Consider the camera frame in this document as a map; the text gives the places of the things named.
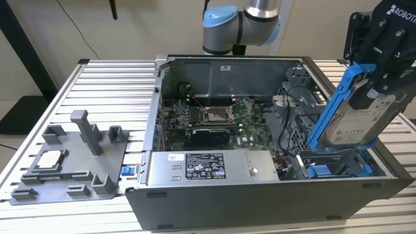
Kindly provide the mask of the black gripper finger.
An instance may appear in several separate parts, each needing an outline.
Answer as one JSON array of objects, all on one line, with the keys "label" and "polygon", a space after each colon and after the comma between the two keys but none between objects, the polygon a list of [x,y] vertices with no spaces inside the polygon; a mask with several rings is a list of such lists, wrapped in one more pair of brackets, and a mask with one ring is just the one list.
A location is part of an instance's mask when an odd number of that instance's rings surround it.
[{"label": "black gripper finger", "polygon": [[368,23],[369,31],[350,61],[362,69],[366,84],[354,91],[350,106],[365,109],[374,102],[369,91],[392,95],[398,108],[416,96],[416,73],[409,68],[416,60],[416,27],[392,25],[381,21],[378,26]]},{"label": "black gripper finger", "polygon": [[357,52],[365,35],[369,31],[369,20],[372,11],[369,12],[353,12],[349,17],[345,46],[344,46],[344,59],[352,61],[354,53]]}]

